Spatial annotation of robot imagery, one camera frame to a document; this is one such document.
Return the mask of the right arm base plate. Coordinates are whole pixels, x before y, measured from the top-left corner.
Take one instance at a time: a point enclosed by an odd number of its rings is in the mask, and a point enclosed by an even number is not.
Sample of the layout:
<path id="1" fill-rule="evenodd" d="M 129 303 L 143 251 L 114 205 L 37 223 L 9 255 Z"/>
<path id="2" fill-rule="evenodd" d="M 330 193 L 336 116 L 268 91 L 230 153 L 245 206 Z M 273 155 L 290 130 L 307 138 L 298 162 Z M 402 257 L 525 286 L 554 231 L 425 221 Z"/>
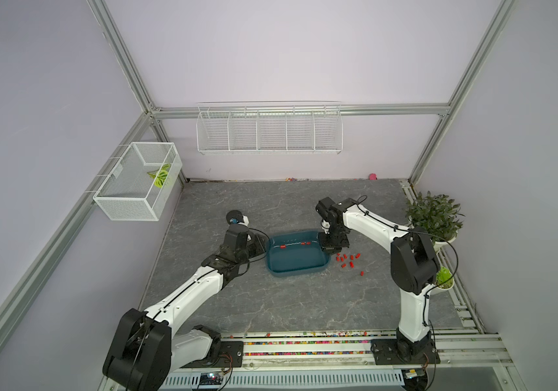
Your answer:
<path id="1" fill-rule="evenodd" d="M 430 334 L 417 342 L 404 338 L 374 339 L 370 344 L 376 365 L 414 365 L 426 366 L 427 364 L 441 363 L 440 355 L 435 348 L 435 342 Z"/>

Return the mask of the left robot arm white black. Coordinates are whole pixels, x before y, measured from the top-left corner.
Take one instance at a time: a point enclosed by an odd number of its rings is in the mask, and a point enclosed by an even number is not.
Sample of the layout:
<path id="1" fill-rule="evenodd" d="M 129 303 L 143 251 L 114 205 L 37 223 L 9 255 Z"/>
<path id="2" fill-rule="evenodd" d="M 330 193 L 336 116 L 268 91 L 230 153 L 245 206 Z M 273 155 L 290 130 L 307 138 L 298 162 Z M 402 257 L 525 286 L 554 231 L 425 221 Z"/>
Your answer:
<path id="1" fill-rule="evenodd" d="M 225 239 L 217 253 L 163 300 L 143 311 L 127 311 L 114 333 L 103 375 L 127 390 L 157 390 L 171 371 L 224 361 L 219 332 L 202 325 L 186 334 L 178 331 L 205 301 L 263 259 L 268 248 L 269 238 L 259 232 Z"/>

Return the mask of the green toy in basket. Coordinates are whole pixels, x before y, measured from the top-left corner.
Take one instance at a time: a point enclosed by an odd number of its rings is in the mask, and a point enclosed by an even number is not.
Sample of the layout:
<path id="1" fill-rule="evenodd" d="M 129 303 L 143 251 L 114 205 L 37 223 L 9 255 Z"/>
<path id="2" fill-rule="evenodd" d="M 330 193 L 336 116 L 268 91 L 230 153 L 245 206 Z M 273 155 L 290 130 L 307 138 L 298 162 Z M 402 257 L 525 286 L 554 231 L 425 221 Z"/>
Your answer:
<path id="1" fill-rule="evenodd" d="M 171 165 L 165 164 L 160 169 L 148 172 L 148 176 L 153 180 L 153 185 L 157 188 L 162 188 L 167 181 L 170 174 Z"/>

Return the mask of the white pot leafy plant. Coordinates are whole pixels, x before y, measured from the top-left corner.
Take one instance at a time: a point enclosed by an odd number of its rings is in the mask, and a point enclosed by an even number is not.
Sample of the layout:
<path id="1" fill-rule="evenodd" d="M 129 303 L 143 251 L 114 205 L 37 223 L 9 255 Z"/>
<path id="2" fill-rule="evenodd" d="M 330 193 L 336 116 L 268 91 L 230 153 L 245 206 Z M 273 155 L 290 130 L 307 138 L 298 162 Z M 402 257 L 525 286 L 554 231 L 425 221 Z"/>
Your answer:
<path id="1" fill-rule="evenodd" d="M 414 227 L 424 228 L 439 242 L 452 241 L 463 228 L 461 205 L 445 194 L 419 192 L 410 201 L 405 216 Z"/>

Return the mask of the black round container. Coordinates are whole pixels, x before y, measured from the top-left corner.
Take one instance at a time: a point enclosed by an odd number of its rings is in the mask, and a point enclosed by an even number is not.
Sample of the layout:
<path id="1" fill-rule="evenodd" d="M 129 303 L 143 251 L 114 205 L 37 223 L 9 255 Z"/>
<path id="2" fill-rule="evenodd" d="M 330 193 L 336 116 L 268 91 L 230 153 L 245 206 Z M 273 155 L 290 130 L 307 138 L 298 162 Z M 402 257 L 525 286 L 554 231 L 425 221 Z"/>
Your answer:
<path id="1" fill-rule="evenodd" d="M 249 219 L 239 210 L 231 210 L 226 214 L 227 223 L 230 225 L 240 224 L 244 226 L 249 225 Z"/>

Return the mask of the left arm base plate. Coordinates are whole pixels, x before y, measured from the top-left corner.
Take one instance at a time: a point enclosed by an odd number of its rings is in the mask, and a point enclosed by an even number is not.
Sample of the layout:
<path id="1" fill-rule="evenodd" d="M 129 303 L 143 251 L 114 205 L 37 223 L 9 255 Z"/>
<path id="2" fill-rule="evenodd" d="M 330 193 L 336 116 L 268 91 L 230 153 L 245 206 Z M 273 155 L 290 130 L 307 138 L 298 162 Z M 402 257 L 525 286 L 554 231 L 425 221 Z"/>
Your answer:
<path id="1" fill-rule="evenodd" d="M 244 359 L 244 344 L 239 340 L 222 340 L 213 343 L 201 359 L 184 365 L 184 368 L 240 368 Z"/>

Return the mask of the teal plastic storage box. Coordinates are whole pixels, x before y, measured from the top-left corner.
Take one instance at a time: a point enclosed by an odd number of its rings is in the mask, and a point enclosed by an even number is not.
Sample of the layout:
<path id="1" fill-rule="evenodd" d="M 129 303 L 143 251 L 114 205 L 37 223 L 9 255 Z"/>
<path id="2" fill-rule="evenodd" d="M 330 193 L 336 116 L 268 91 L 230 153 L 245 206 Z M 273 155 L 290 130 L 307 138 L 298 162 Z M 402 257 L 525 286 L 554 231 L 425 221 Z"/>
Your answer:
<path id="1" fill-rule="evenodd" d="M 330 256 L 321 250 L 319 231 L 297 231 L 271 236 L 266 255 L 266 266 L 275 277 L 289 277 L 321 272 L 326 269 Z"/>

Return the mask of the small white pot succulent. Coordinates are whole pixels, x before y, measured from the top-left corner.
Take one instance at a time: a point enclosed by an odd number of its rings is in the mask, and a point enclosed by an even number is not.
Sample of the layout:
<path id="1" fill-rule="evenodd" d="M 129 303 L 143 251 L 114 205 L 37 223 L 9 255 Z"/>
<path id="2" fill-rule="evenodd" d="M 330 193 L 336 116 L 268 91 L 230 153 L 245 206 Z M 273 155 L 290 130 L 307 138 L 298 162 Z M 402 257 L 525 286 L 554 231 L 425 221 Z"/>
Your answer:
<path id="1" fill-rule="evenodd" d="M 440 267 L 440 270 L 436 274 L 435 285 L 438 289 L 443 291 L 448 291 L 453 288 L 455 284 L 455 279 L 453 272 L 448 267 Z"/>

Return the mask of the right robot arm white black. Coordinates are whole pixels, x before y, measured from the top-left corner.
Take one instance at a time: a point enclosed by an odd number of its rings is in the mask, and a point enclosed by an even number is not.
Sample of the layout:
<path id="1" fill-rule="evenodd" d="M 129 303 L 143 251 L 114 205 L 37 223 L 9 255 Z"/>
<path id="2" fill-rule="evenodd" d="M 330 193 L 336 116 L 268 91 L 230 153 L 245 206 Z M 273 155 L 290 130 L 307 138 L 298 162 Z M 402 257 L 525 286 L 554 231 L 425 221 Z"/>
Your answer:
<path id="1" fill-rule="evenodd" d="M 391 277 L 401 292 L 401 318 L 397 339 L 422 343 L 431 332 L 428 324 L 429 296 L 440 270 L 429 234 L 421 228 L 393 223 L 362 208 L 355 200 L 339 203 L 326 197 L 316 211 L 323 231 L 318 235 L 325 253 L 338 253 L 349 246 L 348 234 L 356 231 L 388 251 Z"/>

